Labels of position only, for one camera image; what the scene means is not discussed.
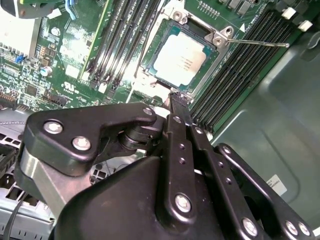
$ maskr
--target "silver screw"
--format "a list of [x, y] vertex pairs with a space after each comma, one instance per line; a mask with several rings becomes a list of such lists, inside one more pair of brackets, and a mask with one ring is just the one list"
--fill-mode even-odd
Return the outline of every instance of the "silver screw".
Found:
[[189, 199], [182, 194], [175, 196], [175, 204], [181, 212], [188, 213], [191, 210]]
[[59, 134], [64, 129], [62, 125], [56, 121], [47, 121], [43, 125], [43, 129], [50, 134]]
[[72, 145], [80, 151], [87, 151], [91, 148], [89, 139], [84, 136], [77, 136], [74, 138], [72, 140]]
[[289, 229], [290, 233], [292, 233], [293, 235], [298, 236], [298, 230], [296, 229], [295, 225], [292, 224], [292, 222], [286, 221], [285, 225]]
[[221, 43], [222, 43], [221, 37], [216, 37], [213, 40], [213, 44], [216, 45], [216, 46], [219, 46]]
[[182, 13], [181, 13], [181, 12], [175, 11], [175, 12], [173, 13], [173, 19], [174, 19], [175, 21], [180, 21], [181, 18], [182, 18]]
[[226, 147], [226, 146], [223, 146], [223, 150], [224, 150], [227, 154], [230, 154], [230, 153], [231, 153], [230, 149], [229, 149], [228, 147]]
[[308, 228], [303, 223], [299, 222], [299, 228], [305, 235], [310, 236]]
[[174, 116], [173, 119], [178, 123], [180, 124], [181, 123], [181, 120], [178, 116]]
[[254, 237], [256, 237], [258, 235], [258, 230], [257, 230], [256, 226], [249, 218], [245, 217], [242, 220], [242, 224], [243, 224], [245, 230], [248, 232], [248, 234], [250, 234], [251, 236], [254, 236]]
[[152, 115], [152, 111], [151, 111], [151, 109], [148, 108], [148, 107], [144, 108], [143, 111], [144, 111], [145, 114], [148, 114], [148, 115], [150, 115], [150, 116]]
[[200, 129], [200, 127], [195, 127], [195, 130], [198, 134], [203, 134], [202, 130]]

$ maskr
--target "black cable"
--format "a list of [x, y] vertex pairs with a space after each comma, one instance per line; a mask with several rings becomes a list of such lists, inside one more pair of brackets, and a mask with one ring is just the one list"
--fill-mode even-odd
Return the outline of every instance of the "black cable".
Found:
[[12, 212], [12, 214], [11, 214], [11, 216], [5, 226], [2, 240], [10, 240], [11, 230], [14, 225], [14, 221], [16, 219], [18, 210], [21, 207], [21, 205], [24, 202], [27, 195], [28, 195], [28, 193], [24, 192], [19, 203], [15, 206], [15, 208], [14, 208], [14, 210], [13, 210], [13, 212]]

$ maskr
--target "heatsink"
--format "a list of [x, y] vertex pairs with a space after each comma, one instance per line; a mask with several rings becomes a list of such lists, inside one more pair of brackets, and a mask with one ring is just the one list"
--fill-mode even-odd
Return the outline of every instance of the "heatsink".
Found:
[[0, 47], [32, 58], [35, 55], [41, 19], [14, 17], [0, 7]]

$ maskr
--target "capacitor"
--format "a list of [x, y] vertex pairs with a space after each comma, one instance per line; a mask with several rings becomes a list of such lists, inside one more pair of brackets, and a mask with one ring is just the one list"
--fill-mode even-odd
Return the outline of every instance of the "capacitor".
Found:
[[57, 28], [57, 27], [53, 27], [53, 28], [51, 29], [51, 33], [52, 33], [52, 35], [54, 35], [54, 36], [56, 36], [56, 37], [59, 37], [60, 34], [61, 34], [60, 29]]
[[42, 67], [40, 69], [40, 74], [43, 76], [43, 77], [48, 77], [48, 76], [51, 76], [53, 70], [51, 67], [49, 66], [45, 66], [45, 67]]

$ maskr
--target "motherboard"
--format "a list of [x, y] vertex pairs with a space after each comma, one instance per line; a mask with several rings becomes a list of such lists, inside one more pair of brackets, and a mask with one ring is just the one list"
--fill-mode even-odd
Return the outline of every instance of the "motherboard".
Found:
[[0, 7], [1, 109], [163, 107], [178, 92], [215, 132], [315, 28], [320, 1], [27, 0], [19, 9]]

